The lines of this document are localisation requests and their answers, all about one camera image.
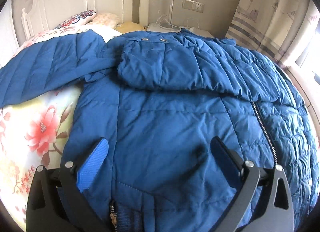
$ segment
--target power socket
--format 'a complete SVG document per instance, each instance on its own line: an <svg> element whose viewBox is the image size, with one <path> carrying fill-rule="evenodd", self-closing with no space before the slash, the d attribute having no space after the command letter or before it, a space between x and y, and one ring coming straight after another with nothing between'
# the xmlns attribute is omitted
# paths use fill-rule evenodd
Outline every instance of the power socket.
<svg viewBox="0 0 320 232"><path fill-rule="evenodd" d="M203 13L204 4L193 0L183 0L182 8Z"/></svg>

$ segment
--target metal zipper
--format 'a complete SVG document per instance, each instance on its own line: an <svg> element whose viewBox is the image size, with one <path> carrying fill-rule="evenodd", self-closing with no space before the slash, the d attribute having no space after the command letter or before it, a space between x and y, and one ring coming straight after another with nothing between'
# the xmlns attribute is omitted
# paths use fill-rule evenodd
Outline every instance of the metal zipper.
<svg viewBox="0 0 320 232"><path fill-rule="evenodd" d="M110 218L113 225L113 232L117 232L117 213L116 213L116 202L112 200L110 202Z"/></svg>
<svg viewBox="0 0 320 232"><path fill-rule="evenodd" d="M252 102L251 104L252 104L252 108L254 110L254 113L255 113L255 115L257 117L257 120L259 122L259 125L260 125L260 127L261 127L261 129L262 129L262 131L264 133L264 136L266 137L266 140L268 141L268 144L270 146L271 152L273 154L273 159L275 161L275 165L277 165L278 164L278 158L277 158L277 154L276 154L276 149L275 149L275 146L273 144L273 141L270 138L269 132L267 131L266 127L264 126L264 123L262 121L262 116L261 116L260 110L258 108L258 105L257 105L256 102Z"/></svg>

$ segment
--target blue puffer jacket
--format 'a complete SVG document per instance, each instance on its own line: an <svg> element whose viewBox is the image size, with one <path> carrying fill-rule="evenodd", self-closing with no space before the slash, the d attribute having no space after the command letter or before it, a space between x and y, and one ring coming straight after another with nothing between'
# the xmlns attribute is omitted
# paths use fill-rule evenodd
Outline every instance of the blue puffer jacket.
<svg viewBox="0 0 320 232"><path fill-rule="evenodd" d="M239 189L212 155L214 136L260 167L284 167L295 228L315 205L319 166L307 110L260 53L186 30L128 33L107 44L90 30L34 44L12 59L0 70L0 107L76 81L84 90L63 162L108 140L108 155L84 191L107 226L115 200L146 232L208 232Z"/></svg>

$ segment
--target white cabinet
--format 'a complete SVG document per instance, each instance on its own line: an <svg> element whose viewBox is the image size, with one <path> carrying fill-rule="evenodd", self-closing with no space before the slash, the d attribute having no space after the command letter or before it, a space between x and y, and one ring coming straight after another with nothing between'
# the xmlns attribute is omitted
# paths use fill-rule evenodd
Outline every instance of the white cabinet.
<svg viewBox="0 0 320 232"><path fill-rule="evenodd" d="M12 0L8 0L0 12L0 68L8 63L18 48L12 19Z"/></svg>

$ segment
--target silver bolt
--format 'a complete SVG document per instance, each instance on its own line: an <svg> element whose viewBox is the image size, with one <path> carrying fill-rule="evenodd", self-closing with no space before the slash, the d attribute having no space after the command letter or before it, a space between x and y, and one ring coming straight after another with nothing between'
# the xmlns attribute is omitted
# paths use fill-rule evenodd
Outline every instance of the silver bolt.
<svg viewBox="0 0 320 232"><path fill-rule="evenodd" d="M42 171L43 171L43 165L39 165L39 166L37 167L37 171L38 171L38 172L42 172Z"/></svg>
<svg viewBox="0 0 320 232"><path fill-rule="evenodd" d="M276 170L277 170L277 171L282 171L282 170L283 170L283 168L282 168L282 166L281 166L281 165L277 164L277 165L276 165Z"/></svg>
<svg viewBox="0 0 320 232"><path fill-rule="evenodd" d="M249 168L254 167L253 161L246 160L246 161L244 161L244 164L245 164L245 166L247 166Z"/></svg>
<svg viewBox="0 0 320 232"><path fill-rule="evenodd" d="M66 164L65 164L66 168L71 168L72 166L73 166L73 162L71 162L71 161L66 162Z"/></svg>

